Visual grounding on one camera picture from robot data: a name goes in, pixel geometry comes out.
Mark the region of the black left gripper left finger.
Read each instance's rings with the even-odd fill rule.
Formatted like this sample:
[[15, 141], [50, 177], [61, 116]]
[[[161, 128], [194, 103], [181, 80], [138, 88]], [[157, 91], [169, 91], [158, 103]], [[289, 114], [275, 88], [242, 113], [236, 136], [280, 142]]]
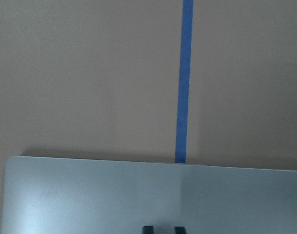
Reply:
[[154, 234], [154, 226], [142, 227], [142, 234]]

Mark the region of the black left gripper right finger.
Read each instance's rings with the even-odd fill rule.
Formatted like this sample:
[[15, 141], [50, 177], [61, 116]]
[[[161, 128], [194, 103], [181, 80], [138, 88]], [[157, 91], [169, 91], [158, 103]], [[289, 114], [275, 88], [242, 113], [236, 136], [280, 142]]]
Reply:
[[176, 226], [174, 227], [175, 234], [186, 234], [186, 229], [183, 226]]

